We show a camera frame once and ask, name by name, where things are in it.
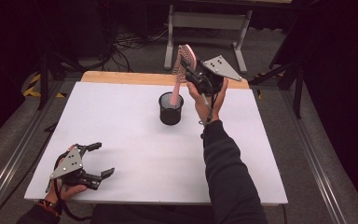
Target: yellow tape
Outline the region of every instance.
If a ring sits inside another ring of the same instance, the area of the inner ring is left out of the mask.
[[[27,90],[23,93],[24,96],[35,96],[35,97],[41,96],[40,92],[34,91],[34,86],[36,85],[36,83],[39,79],[40,79],[40,74],[37,74],[33,77],[30,84],[28,85]],[[66,93],[59,92],[56,97],[65,98],[66,95],[67,95]]]

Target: metal rail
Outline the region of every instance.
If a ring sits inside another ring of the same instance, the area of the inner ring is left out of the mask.
[[[63,82],[61,81],[56,81],[51,86],[51,90],[49,91],[48,101],[46,102],[45,106],[43,106],[41,110],[36,111],[29,127],[24,133],[16,149],[13,151],[13,155],[10,157],[10,159],[7,162],[7,165],[2,170],[0,174],[0,202],[5,193],[5,190],[7,189],[7,186],[9,185],[11,179],[13,178],[13,175],[16,174],[22,159],[24,158],[30,144],[34,139],[35,131],[39,127],[39,124],[41,123],[43,117],[45,117],[48,108],[50,107],[51,103],[54,101],[55,96],[60,91],[62,83]]]
[[[306,155],[308,163],[310,164],[310,169],[313,172],[319,190],[322,193],[322,197],[324,198],[324,202],[327,206],[327,210],[330,214],[330,217],[336,224],[346,224],[347,221],[339,207],[336,196],[333,192],[333,188],[330,184],[330,180],[324,172],[322,165],[319,163],[319,160],[315,154],[315,150],[312,146],[307,131],[305,130],[303,122],[301,121],[301,119],[297,118],[295,110],[293,109],[293,99],[290,93],[288,91],[281,91],[281,95],[294,121],[294,124],[296,125],[298,135],[300,136],[301,141],[303,143],[304,153]]]

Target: white table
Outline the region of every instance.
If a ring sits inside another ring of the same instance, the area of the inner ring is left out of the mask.
[[[202,126],[187,88],[180,91],[185,101],[181,121],[167,126],[159,120],[158,98],[171,90],[172,86],[153,84],[77,82],[25,199],[45,197],[54,163],[69,146],[102,142],[100,149],[86,152],[84,169],[93,175],[112,167],[116,170],[98,190],[89,189],[73,201],[209,203]],[[241,149],[241,159],[248,166],[262,204],[287,203],[252,91],[228,89],[220,118]]]

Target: dark background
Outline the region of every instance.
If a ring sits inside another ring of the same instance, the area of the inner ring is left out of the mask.
[[[296,20],[274,63],[295,60],[313,38],[317,39],[303,63],[305,82],[330,141],[358,190],[358,1],[321,2],[316,7],[322,10],[320,15]],[[108,51],[116,21],[147,35],[168,15],[163,5],[120,7],[102,1],[98,7],[91,7],[95,3],[88,0],[66,3],[69,5],[59,1],[38,1],[37,5],[31,0],[0,0],[0,127],[23,102],[21,86],[38,68],[41,30],[52,48],[68,58],[98,58]],[[115,17],[106,18],[106,10],[115,12]],[[79,15],[85,20],[74,20]],[[134,24],[125,15],[144,19]],[[280,11],[257,11],[251,26],[288,32],[295,18]]]

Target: cable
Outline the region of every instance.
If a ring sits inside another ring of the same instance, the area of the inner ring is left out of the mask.
[[[143,40],[140,37],[133,37],[131,35],[126,36],[126,33],[124,32],[124,33],[122,33],[124,35],[124,37],[120,38],[120,39],[117,39],[115,44],[122,47],[121,49],[118,49],[118,50],[121,50],[121,51],[124,51],[124,50],[127,50],[127,49],[141,49],[145,45],[147,45],[147,44],[149,44],[151,42],[154,42],[154,41],[156,41],[158,39],[161,39],[161,37],[167,32],[168,32],[168,30],[166,29],[161,34],[159,34],[157,37],[154,37],[153,39],[150,39],[148,37],[146,40]],[[139,43],[136,46],[133,46],[132,43],[134,43],[134,42],[139,42]]]
[[[284,224],[287,224],[286,206],[284,204],[281,204],[281,206],[283,209]]]
[[[103,59],[102,59],[100,62],[98,62],[98,63],[92,64],[92,65],[88,65],[88,66],[82,66],[82,65],[80,65],[80,66],[84,67],[87,71],[92,70],[92,69],[95,69],[95,68],[98,68],[98,67],[100,67],[100,66],[104,66],[104,65],[109,61],[110,55],[111,55],[112,53],[113,53],[113,51],[111,50],[111,51],[110,51],[107,55],[105,55],[105,56],[103,57]],[[83,71],[79,71],[78,69],[75,69],[75,68],[72,67],[72,66],[64,66],[64,65],[62,65],[62,67],[63,67],[66,71],[68,71],[68,72],[83,72]]]
[[[127,72],[133,72],[130,68],[130,63],[129,63],[127,57],[120,51],[118,51],[117,54],[118,54],[118,56],[123,56],[123,58],[126,60],[126,63],[127,63],[127,66],[122,63],[119,63],[118,61],[115,60],[115,58],[113,56],[111,56],[112,61],[117,65],[118,71],[120,71],[120,66],[123,66],[123,67],[127,68]]]
[[[213,94],[213,86],[212,86],[212,83],[211,83],[211,81],[209,80],[209,78],[207,78],[207,77],[205,77],[205,76],[202,76],[202,79],[204,80],[204,81],[206,81],[207,83],[208,83],[208,85],[209,85],[209,87],[211,88],[211,106],[210,106],[210,110],[209,110],[209,114],[208,114],[208,117],[207,117],[207,119],[205,120],[205,124],[204,124],[204,126],[205,125],[208,125],[209,124],[209,122],[211,121],[211,119],[213,118],[213,108],[214,108],[214,101],[215,101],[215,99],[214,99],[214,94]]]
[[[36,162],[39,160],[42,152],[44,151],[44,149],[46,148],[46,145],[48,144],[48,141],[50,140],[51,136],[54,133],[54,129],[57,125],[57,122],[54,123],[53,125],[51,125],[50,127],[45,129],[45,132],[49,132],[48,137],[46,138],[45,142],[43,143],[42,147],[40,148],[39,152],[37,153],[34,161],[32,162],[31,166],[28,168],[27,172],[25,173],[25,175],[21,178],[21,180],[19,181],[19,183],[14,187],[14,189],[7,195],[7,197],[2,201],[2,203],[0,204],[0,211],[2,210],[2,208],[5,206],[5,204],[7,203],[7,201],[11,198],[11,196],[13,196],[13,194],[16,192],[16,190],[19,188],[19,186],[21,185],[21,183],[24,181],[24,179],[27,177],[27,175],[30,173],[30,171],[32,170],[32,168],[34,167],[34,165],[36,164]]]
[[[60,161],[61,159],[65,158],[66,155],[68,155],[69,151],[66,151],[64,152],[63,154],[61,154],[61,156],[58,157],[58,159],[56,160],[56,163],[54,165],[54,170],[57,169],[57,166],[60,164]],[[76,220],[76,221],[85,221],[85,220],[88,220],[88,219],[91,219],[91,217],[78,217],[76,215],[74,215],[70,210],[69,210],[69,207],[68,205],[66,204],[66,202],[61,198],[61,191],[62,191],[62,188],[63,188],[63,184],[61,185],[60,187],[60,190],[58,190],[58,178],[55,178],[53,180],[53,185],[54,185],[54,190],[55,190],[55,193],[56,193],[56,196],[57,196],[57,204],[59,206],[62,206],[62,210],[65,212],[65,214]]]
[[[206,36],[208,36],[208,37],[217,37],[218,35],[220,35],[220,31],[221,31],[221,30],[216,30],[216,31],[217,31],[216,34],[209,35],[209,34],[207,34],[206,32],[203,32],[203,30],[209,31],[210,29],[196,29],[196,31],[197,31],[198,33],[200,33],[200,34],[202,34],[202,35],[206,35]]]

